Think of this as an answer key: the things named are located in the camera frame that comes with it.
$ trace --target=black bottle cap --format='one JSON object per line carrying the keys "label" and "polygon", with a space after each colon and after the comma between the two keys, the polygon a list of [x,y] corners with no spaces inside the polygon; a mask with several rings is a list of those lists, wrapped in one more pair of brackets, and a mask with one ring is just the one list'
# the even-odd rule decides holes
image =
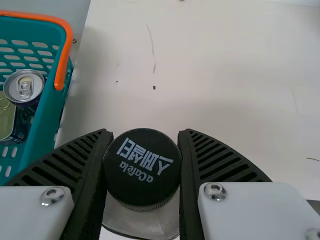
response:
{"label": "black bottle cap", "polygon": [[180,184],[181,163],[177,145],[149,128],[121,134],[103,157],[109,193],[137,211],[156,209],[170,200]]}

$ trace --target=white table surface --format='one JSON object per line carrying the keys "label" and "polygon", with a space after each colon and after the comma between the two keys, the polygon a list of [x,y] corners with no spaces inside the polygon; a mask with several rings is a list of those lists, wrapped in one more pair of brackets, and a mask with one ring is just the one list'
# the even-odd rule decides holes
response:
{"label": "white table surface", "polygon": [[101,128],[175,142],[192,128],[320,200],[320,162],[307,159],[320,160],[319,78],[317,7],[92,0],[56,146]]}

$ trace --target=teal plastic basket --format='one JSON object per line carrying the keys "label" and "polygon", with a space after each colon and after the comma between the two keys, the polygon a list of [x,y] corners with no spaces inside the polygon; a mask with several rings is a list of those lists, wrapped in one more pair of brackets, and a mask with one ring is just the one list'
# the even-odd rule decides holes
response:
{"label": "teal plastic basket", "polygon": [[27,138],[15,145],[0,144],[0,186],[55,145],[73,66],[68,59],[64,87],[54,88],[66,32],[58,24],[0,16],[0,82],[21,69],[39,71],[46,79],[34,117],[28,119]]}

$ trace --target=basket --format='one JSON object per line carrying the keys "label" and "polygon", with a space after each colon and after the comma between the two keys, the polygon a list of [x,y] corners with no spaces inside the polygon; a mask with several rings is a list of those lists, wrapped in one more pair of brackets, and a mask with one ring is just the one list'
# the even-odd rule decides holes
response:
{"label": "basket", "polygon": [[46,79],[27,137],[15,145],[0,144],[0,186],[55,145],[73,66],[70,26],[62,19],[0,10],[0,82],[20,69],[39,71]]}

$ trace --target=printed logo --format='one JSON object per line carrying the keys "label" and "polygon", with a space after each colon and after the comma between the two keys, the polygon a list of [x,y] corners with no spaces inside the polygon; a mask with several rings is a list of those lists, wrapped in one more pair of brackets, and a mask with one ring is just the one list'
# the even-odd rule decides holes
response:
{"label": "printed logo", "polygon": [[139,169],[129,165],[124,161],[120,163],[120,168],[122,168],[122,171],[124,173],[126,172],[127,174],[129,174],[129,176],[137,176],[139,181],[147,181],[148,183],[151,183],[154,180],[153,176],[147,175],[145,172],[140,171]]}
{"label": "printed logo", "polygon": [[166,158],[164,156],[160,156],[158,154],[155,154],[151,151],[146,150],[145,148],[136,144],[134,141],[130,140],[128,137],[124,140],[124,142],[122,143],[121,147],[119,148],[116,154],[120,155],[121,157],[129,161],[133,161],[135,164],[139,164],[142,168],[147,169],[149,171],[152,171],[154,165],[156,164],[156,162],[158,162],[158,164],[156,165],[158,165],[157,175],[159,176],[166,168],[170,166],[171,163],[174,162],[172,159]]}

